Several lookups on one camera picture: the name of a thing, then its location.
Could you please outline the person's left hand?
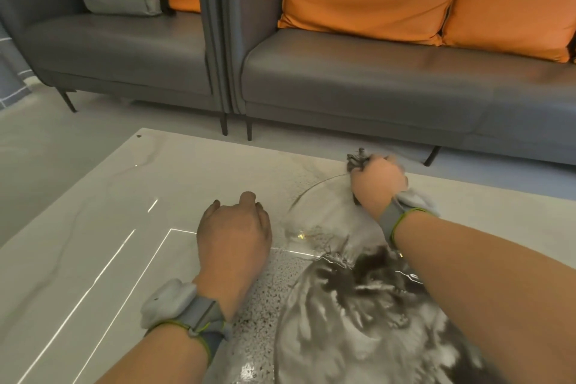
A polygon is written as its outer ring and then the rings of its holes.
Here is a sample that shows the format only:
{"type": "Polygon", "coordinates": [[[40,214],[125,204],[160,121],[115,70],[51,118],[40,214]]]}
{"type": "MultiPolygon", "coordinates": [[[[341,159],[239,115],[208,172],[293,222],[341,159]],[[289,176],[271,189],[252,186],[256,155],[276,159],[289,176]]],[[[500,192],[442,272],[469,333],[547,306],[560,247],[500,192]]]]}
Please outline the person's left hand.
{"type": "Polygon", "coordinates": [[[216,300],[231,322],[263,271],[272,245],[270,227],[199,227],[198,294],[216,300]]]}

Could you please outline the long grey leather sofa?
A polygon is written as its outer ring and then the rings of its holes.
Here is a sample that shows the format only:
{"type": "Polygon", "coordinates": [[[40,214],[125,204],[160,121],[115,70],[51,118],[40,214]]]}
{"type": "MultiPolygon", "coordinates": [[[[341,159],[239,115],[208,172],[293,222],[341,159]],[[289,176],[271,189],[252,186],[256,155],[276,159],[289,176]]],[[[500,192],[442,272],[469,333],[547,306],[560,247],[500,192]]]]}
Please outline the long grey leather sofa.
{"type": "Polygon", "coordinates": [[[278,29],[282,0],[200,0],[212,88],[256,119],[576,165],[576,64],[278,29]]]}

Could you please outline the person's left forearm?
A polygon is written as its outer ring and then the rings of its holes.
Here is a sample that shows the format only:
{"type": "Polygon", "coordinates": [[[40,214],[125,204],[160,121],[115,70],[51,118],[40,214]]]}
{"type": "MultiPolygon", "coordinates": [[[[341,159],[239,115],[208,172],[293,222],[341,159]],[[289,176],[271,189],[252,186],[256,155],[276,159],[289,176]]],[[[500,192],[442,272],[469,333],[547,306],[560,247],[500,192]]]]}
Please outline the person's left forearm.
{"type": "Polygon", "coordinates": [[[201,384],[208,353],[177,325],[156,327],[122,356],[95,384],[201,384]]]}

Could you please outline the grey wrist tracker band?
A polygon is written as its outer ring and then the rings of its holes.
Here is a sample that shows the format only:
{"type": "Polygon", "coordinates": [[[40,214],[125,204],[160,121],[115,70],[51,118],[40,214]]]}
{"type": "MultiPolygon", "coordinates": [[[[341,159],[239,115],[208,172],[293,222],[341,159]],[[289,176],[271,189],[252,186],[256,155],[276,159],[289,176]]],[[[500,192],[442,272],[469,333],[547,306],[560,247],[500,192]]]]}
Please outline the grey wrist tracker band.
{"type": "Polygon", "coordinates": [[[199,341],[211,366],[220,344],[232,337],[232,326],[226,320],[218,301],[198,295],[194,283],[174,278],[152,293],[140,308],[140,327],[149,334],[161,325],[183,328],[199,341]]]}
{"type": "Polygon", "coordinates": [[[395,231],[402,220],[412,212],[425,212],[440,217],[436,203],[427,195],[414,188],[399,192],[379,217],[378,224],[382,229],[388,246],[395,252],[399,249],[395,242],[395,231]]]}

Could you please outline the grey left wrist tracker band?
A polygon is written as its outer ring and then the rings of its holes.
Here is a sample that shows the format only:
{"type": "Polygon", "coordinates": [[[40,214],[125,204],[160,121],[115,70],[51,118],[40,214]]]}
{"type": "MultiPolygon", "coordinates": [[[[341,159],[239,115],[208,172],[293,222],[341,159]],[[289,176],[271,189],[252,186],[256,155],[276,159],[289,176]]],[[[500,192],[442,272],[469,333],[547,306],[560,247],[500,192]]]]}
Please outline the grey left wrist tracker band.
{"type": "Polygon", "coordinates": [[[232,326],[226,320],[218,301],[198,295],[194,283],[174,278],[152,293],[140,308],[140,327],[149,334],[161,325],[183,328],[199,341],[211,366],[220,344],[232,337],[232,326]]]}

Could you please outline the grey cleaning cloth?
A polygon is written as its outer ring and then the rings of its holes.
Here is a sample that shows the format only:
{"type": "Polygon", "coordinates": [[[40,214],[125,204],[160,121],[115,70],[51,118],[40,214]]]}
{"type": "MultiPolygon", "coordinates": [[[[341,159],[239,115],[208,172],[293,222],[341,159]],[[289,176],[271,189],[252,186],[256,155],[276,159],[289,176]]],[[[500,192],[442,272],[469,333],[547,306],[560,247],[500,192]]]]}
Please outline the grey cleaning cloth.
{"type": "Polygon", "coordinates": [[[363,171],[373,156],[373,154],[368,153],[362,147],[353,154],[347,154],[346,169],[349,176],[352,177],[354,175],[354,170],[363,171]]]}

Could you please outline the person's right forearm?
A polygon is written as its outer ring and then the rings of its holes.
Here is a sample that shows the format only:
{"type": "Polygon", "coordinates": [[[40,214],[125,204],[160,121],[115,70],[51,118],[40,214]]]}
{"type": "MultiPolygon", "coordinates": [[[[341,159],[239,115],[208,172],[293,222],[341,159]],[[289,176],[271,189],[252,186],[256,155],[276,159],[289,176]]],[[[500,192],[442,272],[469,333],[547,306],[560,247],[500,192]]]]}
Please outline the person's right forearm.
{"type": "Polygon", "coordinates": [[[422,211],[394,242],[454,324],[512,384],[576,384],[576,269],[422,211]]]}

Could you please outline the person's right hand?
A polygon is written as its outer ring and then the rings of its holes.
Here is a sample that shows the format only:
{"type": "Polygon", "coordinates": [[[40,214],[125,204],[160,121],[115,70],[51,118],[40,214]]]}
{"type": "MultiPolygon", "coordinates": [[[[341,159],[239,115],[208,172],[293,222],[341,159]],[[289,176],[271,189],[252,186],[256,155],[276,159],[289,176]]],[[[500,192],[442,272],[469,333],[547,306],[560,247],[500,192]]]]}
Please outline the person's right hand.
{"type": "Polygon", "coordinates": [[[351,178],[351,190],[360,205],[374,220],[380,216],[399,192],[408,188],[408,178],[351,178]]]}

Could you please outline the grey right wrist tracker band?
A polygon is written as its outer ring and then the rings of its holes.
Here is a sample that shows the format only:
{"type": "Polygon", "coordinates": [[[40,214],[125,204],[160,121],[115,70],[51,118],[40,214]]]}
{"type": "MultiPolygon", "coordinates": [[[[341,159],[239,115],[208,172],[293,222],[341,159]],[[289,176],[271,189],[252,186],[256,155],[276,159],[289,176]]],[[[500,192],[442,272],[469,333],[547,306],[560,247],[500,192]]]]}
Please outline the grey right wrist tracker band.
{"type": "Polygon", "coordinates": [[[388,246],[395,252],[399,249],[395,242],[395,231],[402,220],[412,212],[425,212],[440,217],[436,203],[427,195],[414,188],[399,192],[379,217],[378,224],[382,229],[388,246]]]}

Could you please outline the large round glass dish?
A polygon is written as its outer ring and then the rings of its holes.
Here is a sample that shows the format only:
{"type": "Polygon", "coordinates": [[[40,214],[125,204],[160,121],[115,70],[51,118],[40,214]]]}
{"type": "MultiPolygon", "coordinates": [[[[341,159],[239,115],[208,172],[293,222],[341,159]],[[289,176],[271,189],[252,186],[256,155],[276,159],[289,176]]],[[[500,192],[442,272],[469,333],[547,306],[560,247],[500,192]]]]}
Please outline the large round glass dish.
{"type": "Polygon", "coordinates": [[[387,246],[332,251],[280,313],[275,384],[508,384],[387,246]]]}

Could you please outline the grey checked rug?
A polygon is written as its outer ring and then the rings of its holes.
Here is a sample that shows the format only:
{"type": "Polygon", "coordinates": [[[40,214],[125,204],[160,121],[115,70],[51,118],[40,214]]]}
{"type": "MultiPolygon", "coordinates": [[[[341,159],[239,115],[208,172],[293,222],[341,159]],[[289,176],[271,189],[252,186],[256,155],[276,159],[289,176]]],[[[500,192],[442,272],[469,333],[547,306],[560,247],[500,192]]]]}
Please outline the grey checked rug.
{"type": "Polygon", "coordinates": [[[26,83],[34,75],[0,22],[0,111],[31,93],[26,83]]]}

